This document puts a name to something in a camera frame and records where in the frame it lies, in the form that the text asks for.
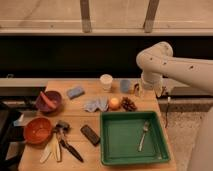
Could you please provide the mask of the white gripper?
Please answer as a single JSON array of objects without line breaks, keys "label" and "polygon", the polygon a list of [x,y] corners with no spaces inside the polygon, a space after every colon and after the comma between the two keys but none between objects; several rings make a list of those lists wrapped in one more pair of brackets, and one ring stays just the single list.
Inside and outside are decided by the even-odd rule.
[{"label": "white gripper", "polygon": [[155,90],[156,97],[162,96],[162,86],[163,86],[163,78],[160,74],[152,73],[152,72],[143,72],[141,74],[141,82],[142,85],[137,83],[135,88],[135,95],[137,97],[141,97],[143,93],[143,89],[147,90]]}]

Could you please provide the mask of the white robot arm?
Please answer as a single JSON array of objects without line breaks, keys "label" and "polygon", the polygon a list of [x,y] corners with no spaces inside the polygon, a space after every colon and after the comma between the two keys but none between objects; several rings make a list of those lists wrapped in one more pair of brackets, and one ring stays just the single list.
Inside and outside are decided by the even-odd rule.
[{"label": "white robot arm", "polygon": [[[159,42],[141,51],[136,63],[142,70],[142,87],[157,96],[162,93],[163,76],[213,96],[213,60],[174,57],[171,45]],[[213,106],[200,125],[187,171],[213,171]]]}]

